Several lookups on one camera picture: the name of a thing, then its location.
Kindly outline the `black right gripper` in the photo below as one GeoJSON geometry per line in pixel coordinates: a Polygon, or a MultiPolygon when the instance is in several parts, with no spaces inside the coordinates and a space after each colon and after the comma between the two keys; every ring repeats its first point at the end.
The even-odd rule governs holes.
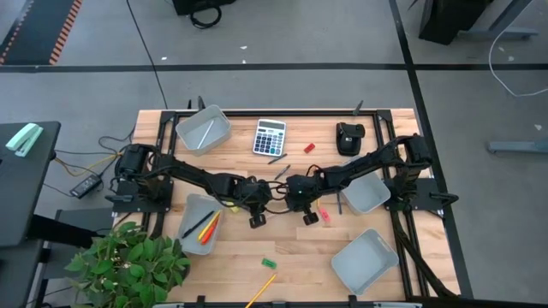
{"type": "Polygon", "coordinates": [[[306,212],[303,219],[307,226],[319,221],[311,212],[311,203],[319,197],[320,179],[317,173],[293,176],[293,211],[306,212]]]}

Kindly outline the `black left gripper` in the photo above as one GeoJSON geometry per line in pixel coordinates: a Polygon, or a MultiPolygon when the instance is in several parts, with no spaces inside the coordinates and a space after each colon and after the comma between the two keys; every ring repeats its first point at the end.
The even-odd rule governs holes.
{"type": "Polygon", "coordinates": [[[239,208],[252,214],[252,228],[259,228],[266,224],[264,212],[264,182],[245,180],[237,190],[234,201],[239,208]]]}

